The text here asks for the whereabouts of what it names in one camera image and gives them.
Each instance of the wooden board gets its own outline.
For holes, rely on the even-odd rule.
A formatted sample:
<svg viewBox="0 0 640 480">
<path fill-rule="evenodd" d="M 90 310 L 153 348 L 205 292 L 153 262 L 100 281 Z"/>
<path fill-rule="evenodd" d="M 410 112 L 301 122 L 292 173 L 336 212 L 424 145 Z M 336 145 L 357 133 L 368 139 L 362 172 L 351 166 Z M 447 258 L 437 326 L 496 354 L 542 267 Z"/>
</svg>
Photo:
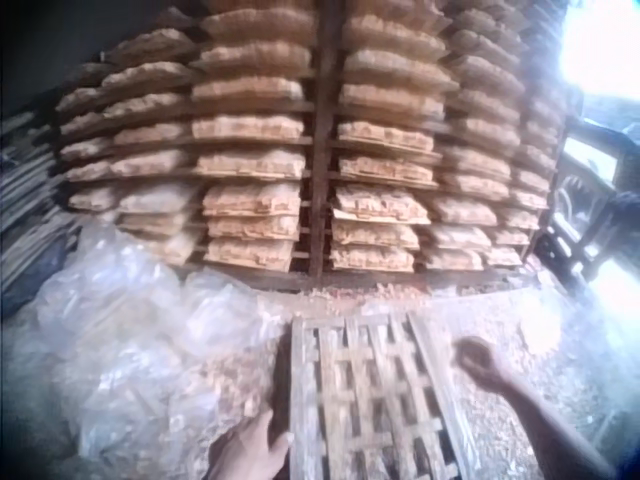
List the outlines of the wooden board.
<svg viewBox="0 0 640 480">
<path fill-rule="evenodd" d="M 389 470 L 401 480 L 471 478 L 441 377 L 446 360 L 426 321 L 395 313 L 294 322 L 292 480 Z"/>
</svg>

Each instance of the person's hand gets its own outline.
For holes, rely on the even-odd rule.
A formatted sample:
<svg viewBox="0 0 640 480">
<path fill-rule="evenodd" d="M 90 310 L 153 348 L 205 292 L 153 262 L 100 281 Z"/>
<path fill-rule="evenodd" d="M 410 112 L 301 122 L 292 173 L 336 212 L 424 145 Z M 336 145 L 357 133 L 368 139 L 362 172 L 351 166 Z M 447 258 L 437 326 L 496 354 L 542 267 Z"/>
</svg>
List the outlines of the person's hand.
<svg viewBox="0 0 640 480">
<path fill-rule="evenodd" d="M 268 410 L 238 425 L 219 455 L 212 448 L 209 460 L 213 468 L 207 480 L 271 480 L 275 477 L 284 465 L 293 434 L 283 433 L 269 448 L 267 432 L 272 417 L 273 411 Z"/>
<path fill-rule="evenodd" d="M 488 392 L 505 393 L 514 375 L 494 347 L 480 337 L 463 337 L 454 344 L 456 363 Z"/>
</svg>

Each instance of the floor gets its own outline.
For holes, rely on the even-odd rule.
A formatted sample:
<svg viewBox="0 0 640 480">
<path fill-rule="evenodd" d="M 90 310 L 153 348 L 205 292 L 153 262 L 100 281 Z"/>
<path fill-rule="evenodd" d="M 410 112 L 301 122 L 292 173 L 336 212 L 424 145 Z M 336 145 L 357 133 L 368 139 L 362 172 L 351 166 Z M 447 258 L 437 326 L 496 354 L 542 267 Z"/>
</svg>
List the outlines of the floor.
<svg viewBox="0 0 640 480">
<path fill-rule="evenodd" d="M 640 309 L 627 309 L 640 295 L 627 296 L 624 304 L 602 301 L 597 296 L 596 303 L 593 299 L 570 301 L 546 271 L 541 270 L 538 279 L 539 286 L 525 288 L 519 288 L 521 285 L 512 279 L 463 291 L 380 285 L 366 292 L 328 289 L 304 295 L 262 296 L 298 317 L 379 313 L 396 308 L 427 311 L 432 330 L 442 339 L 444 354 L 452 338 L 480 335 L 498 345 L 513 368 L 615 462 L 640 433 L 640 411 L 633 411 L 640 409 L 640 352 L 636 347 L 640 344 Z M 605 297 L 610 299 L 611 294 L 609 291 Z M 7 368 L 5 373 L 15 371 Z M 526 436 L 509 406 L 479 391 L 459 370 L 453 368 L 447 373 L 468 422 L 469 454 L 477 468 L 474 478 L 541 478 Z M 52 458 L 72 455 L 69 445 L 56 445 L 55 438 L 64 426 L 51 421 L 56 412 L 42 404 L 46 396 L 24 382 L 20 390 L 5 392 L 7 400 L 10 396 L 16 400 L 11 411 L 3 407 L 3 413 L 5 425 L 19 427 L 17 443 L 35 442 L 28 451 L 46 452 Z M 37 438 L 24 433 L 34 431 L 38 431 Z M 65 462 L 67 468 L 63 465 L 60 471 L 77 472 L 80 468 L 77 458 Z M 94 478 L 90 466 L 82 468 L 87 472 L 84 478 Z"/>
</svg>

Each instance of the clear plastic sheet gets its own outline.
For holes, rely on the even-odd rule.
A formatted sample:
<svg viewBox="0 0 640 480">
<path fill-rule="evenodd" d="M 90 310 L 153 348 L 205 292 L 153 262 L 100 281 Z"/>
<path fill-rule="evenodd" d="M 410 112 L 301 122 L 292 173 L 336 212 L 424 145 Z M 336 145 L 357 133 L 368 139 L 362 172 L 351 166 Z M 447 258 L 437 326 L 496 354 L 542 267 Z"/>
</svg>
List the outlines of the clear plastic sheet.
<svg viewBox="0 0 640 480">
<path fill-rule="evenodd" d="M 113 226 L 87 224 L 34 305 L 9 368 L 47 358 L 16 384 L 51 382 L 82 470 L 101 478 L 200 478 L 206 446 L 270 391 L 279 308 L 213 270 L 183 285 Z"/>
</svg>

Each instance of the wooden crate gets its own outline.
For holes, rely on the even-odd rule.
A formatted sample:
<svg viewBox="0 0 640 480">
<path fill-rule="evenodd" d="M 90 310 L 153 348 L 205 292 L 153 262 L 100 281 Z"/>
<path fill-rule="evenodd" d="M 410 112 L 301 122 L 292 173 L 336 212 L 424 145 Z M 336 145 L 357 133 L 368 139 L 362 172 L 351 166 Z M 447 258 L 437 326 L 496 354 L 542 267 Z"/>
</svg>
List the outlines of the wooden crate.
<svg viewBox="0 0 640 480">
<path fill-rule="evenodd" d="M 470 478 L 438 364 L 416 314 L 295 322 L 290 478 Z"/>
</svg>

